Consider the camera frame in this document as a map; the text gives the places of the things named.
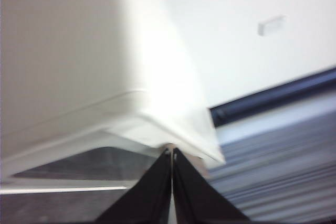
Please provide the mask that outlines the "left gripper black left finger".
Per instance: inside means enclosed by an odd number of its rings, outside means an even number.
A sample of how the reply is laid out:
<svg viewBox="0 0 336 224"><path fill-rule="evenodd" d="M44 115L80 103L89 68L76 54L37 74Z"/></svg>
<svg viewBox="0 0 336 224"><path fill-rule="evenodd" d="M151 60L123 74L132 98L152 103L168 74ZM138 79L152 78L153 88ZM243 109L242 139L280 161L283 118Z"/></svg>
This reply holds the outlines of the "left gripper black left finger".
<svg viewBox="0 0 336 224"><path fill-rule="evenodd" d="M96 223L167 223L171 201L171 152L164 150L141 179Z"/></svg>

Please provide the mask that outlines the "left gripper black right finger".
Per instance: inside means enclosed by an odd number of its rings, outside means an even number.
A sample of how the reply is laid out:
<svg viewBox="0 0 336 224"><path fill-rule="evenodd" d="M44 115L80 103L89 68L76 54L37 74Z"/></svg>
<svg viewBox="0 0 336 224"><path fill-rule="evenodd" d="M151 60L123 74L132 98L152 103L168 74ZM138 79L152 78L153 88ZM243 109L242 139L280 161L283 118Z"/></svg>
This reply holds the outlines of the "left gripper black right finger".
<svg viewBox="0 0 336 224"><path fill-rule="evenodd" d="M247 223L178 149L173 150L173 195L178 223Z"/></svg>

